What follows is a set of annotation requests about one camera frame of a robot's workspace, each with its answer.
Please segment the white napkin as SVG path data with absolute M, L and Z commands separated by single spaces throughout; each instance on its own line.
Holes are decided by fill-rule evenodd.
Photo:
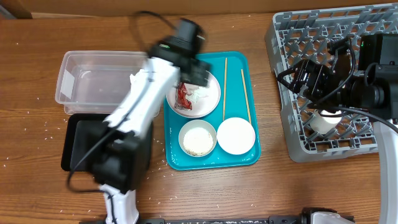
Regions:
M 202 86 L 186 86 L 186 89 L 185 98 L 191 103 L 196 103 L 198 100 L 208 97 L 210 92 L 209 88 Z

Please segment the red snack wrapper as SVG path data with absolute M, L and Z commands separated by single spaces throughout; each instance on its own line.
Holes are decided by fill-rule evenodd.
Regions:
M 179 83 L 175 92 L 175 107 L 181 110 L 192 110 L 192 103 L 186 99 L 188 91 L 184 83 Z

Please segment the white cup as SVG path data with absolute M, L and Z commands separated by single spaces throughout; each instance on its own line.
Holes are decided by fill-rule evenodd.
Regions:
M 331 113 L 326 110 L 316 110 L 314 115 L 309 125 L 315 132 L 324 135 L 338 125 L 342 112 Z

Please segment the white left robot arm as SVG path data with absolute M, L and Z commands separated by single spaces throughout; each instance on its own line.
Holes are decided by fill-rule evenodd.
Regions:
M 150 162 L 151 123 L 178 83 L 207 86 L 210 64 L 198 60 L 200 40 L 161 40 L 135 75 L 131 91 L 105 118 L 106 131 L 86 154 L 88 172 L 103 193 L 106 223 L 136 223 L 136 189 Z

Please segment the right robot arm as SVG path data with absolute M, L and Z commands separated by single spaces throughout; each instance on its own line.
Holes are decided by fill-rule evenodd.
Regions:
M 349 37 L 332 40 L 327 48 L 335 59 L 332 67 L 303 59 L 277 81 L 329 117 L 342 111 L 373 122 L 381 169 L 379 222 L 397 223 L 397 35 L 363 36 L 358 57 Z

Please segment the grey dishwasher rack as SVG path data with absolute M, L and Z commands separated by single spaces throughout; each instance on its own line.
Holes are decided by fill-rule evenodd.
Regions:
M 340 7 L 274 14 L 265 36 L 271 70 L 275 75 L 301 59 L 329 65 L 326 44 L 349 37 L 356 55 L 364 35 L 397 33 L 397 3 Z M 313 131 L 309 100 L 278 85 L 280 117 L 290 158 L 295 162 L 342 159 L 377 152 L 369 119 L 348 114 L 325 135 Z

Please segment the white round plate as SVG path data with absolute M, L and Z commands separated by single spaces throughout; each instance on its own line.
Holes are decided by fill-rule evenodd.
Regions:
M 197 85 L 186 83 L 185 87 L 186 86 L 197 86 Z M 167 104 L 171 107 L 173 111 L 175 111 L 180 116 L 186 118 L 204 117 L 210 114 L 218 106 L 218 103 L 220 102 L 221 98 L 220 84 L 218 83 L 218 80 L 210 72 L 208 72 L 208 84 L 205 88 L 210 89 L 208 97 L 202 98 L 198 100 L 196 103 L 192 103 L 192 110 L 176 109 L 175 107 L 176 88 L 172 88 L 166 94 Z

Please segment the teal serving tray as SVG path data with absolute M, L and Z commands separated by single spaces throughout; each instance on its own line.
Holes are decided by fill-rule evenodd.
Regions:
M 175 170 L 213 169 L 221 167 L 250 166 L 258 161 L 261 156 L 261 144 L 257 126 L 254 97 L 246 57 L 240 52 L 216 52 L 197 55 L 197 59 L 211 64 L 210 73 L 218 80 L 221 88 L 221 98 L 218 106 L 202 120 L 210 123 L 214 128 L 223 121 L 223 85 L 224 85 L 224 60 L 228 58 L 228 74 L 226 84 L 226 111 L 225 119 L 239 117 L 248 119 L 246 102 L 241 78 L 241 69 L 244 71 L 248 102 L 251 112 L 251 121 L 256 134 L 254 146 L 245 154 L 228 154 L 219 145 L 204 157 L 187 155 L 178 143 L 178 135 L 184 124 L 196 118 L 180 116 L 164 100 L 164 130 L 165 130 L 165 156 L 169 166 Z

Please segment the right wooden chopstick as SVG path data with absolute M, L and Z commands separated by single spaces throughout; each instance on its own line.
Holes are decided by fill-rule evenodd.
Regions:
M 245 96 L 245 102 L 246 102 L 246 109 L 247 109 L 247 114 L 248 114 L 248 121 L 250 124 L 252 124 L 251 121 L 251 112 L 250 112 L 250 107 L 249 107 L 249 102 L 248 102 L 248 94 L 247 94 L 247 89 L 246 89 L 246 82 L 245 82 L 245 77 L 244 77 L 244 71 L 241 69 L 241 78 L 242 78 L 242 83 L 243 83 L 243 90 L 244 90 L 244 96 Z

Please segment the grey bowl of rice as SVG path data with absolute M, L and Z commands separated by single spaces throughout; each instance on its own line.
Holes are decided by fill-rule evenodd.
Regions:
M 209 155 L 216 146 L 216 131 L 204 120 L 192 120 L 181 128 L 178 143 L 187 155 L 204 157 Z

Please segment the white shallow bowl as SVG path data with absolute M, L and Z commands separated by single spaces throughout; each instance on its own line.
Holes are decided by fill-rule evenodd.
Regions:
M 256 134 L 249 121 L 243 118 L 228 118 L 217 129 L 218 144 L 228 154 L 242 155 L 251 150 Z

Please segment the clear plastic bin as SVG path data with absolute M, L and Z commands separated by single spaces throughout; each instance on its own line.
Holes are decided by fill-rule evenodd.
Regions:
M 131 88 L 147 59 L 144 52 L 76 50 L 64 55 L 58 74 L 55 101 L 66 114 L 110 114 Z

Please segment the black plastic tray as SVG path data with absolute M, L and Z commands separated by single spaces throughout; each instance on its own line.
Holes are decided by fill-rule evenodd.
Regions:
M 83 156 L 90 150 L 94 144 L 99 141 L 100 137 L 107 130 L 107 125 L 103 123 L 103 120 L 109 114 L 96 114 L 96 113 L 76 113 L 70 116 L 68 120 L 68 127 L 65 136 L 65 143 L 63 147 L 63 154 L 61 160 L 61 168 L 64 171 L 71 171 L 72 168 L 83 158 Z M 149 129 L 146 134 L 146 138 L 143 140 L 147 144 L 144 148 L 149 150 L 149 158 L 151 154 L 151 139 L 153 133 L 153 123 L 150 124 Z M 148 156 L 137 156 L 138 159 L 144 159 Z M 134 156 L 131 159 L 131 163 L 122 166 L 123 171 L 129 171 L 139 168 L 134 168 L 136 162 L 134 162 Z

